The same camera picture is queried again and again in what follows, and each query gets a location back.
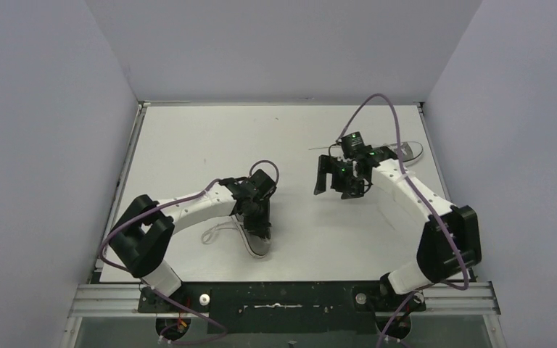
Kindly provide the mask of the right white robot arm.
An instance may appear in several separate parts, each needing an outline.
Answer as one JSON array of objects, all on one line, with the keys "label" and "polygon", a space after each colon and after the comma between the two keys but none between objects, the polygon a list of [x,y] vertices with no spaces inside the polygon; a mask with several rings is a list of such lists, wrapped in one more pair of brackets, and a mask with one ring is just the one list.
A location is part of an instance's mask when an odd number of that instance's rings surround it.
[{"label": "right white robot arm", "polygon": [[407,263],[380,278],[379,300],[395,310],[408,293],[443,283],[482,260],[479,222],[468,205],[458,207],[423,184],[387,146],[364,143],[359,132],[340,140],[342,156],[322,154],[318,158],[314,194],[327,189],[342,199],[356,199],[374,187],[388,194],[418,226],[418,249]]}]

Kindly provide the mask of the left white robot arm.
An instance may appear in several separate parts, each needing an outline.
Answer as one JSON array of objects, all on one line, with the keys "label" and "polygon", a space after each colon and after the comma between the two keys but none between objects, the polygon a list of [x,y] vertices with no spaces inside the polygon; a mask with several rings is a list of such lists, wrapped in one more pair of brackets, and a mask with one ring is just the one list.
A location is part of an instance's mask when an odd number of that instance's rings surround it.
[{"label": "left white robot arm", "polygon": [[120,260],[117,268],[157,290],[169,310],[185,301],[182,280],[165,261],[172,236],[213,218],[229,218],[249,253],[266,256],[271,248],[270,198],[277,183],[258,169],[247,177],[213,180],[204,190],[166,202],[136,197],[110,231],[103,247]]}]

